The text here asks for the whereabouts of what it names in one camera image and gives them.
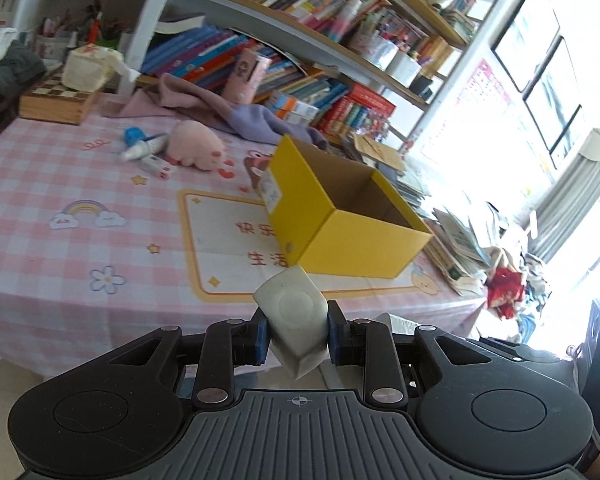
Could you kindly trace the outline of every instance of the beige floor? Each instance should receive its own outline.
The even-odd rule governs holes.
[[[0,361],[0,480],[15,480],[22,466],[9,441],[7,417],[18,397],[41,382],[36,374],[7,361]],[[320,390],[325,387],[320,372],[314,370],[299,381],[291,381],[282,368],[258,373],[258,388]]]

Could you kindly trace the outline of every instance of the chessboard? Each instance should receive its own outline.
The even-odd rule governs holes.
[[[80,124],[97,92],[78,92],[62,84],[62,68],[43,77],[20,98],[20,117],[51,123]]]

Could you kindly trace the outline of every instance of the cloud print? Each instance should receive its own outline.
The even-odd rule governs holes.
[[[97,227],[118,227],[126,224],[126,218],[113,211],[102,211],[96,216]]]
[[[67,215],[65,213],[58,213],[49,220],[49,227],[52,229],[72,229],[78,227],[78,225],[80,225],[80,223],[75,216]]]

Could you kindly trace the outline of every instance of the purple cloth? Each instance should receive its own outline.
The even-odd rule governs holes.
[[[289,134],[322,150],[329,149],[329,143],[315,128],[283,121],[262,105],[231,103],[171,74],[163,74],[156,84],[137,91],[127,104],[109,102],[102,109],[103,116],[116,118],[174,116],[176,113],[245,140],[278,144],[283,135]]]

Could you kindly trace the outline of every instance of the stuffed pig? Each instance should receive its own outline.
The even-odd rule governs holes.
[[[167,158],[171,164],[211,171],[224,160],[224,144],[204,124],[182,121],[176,124],[169,135]]]

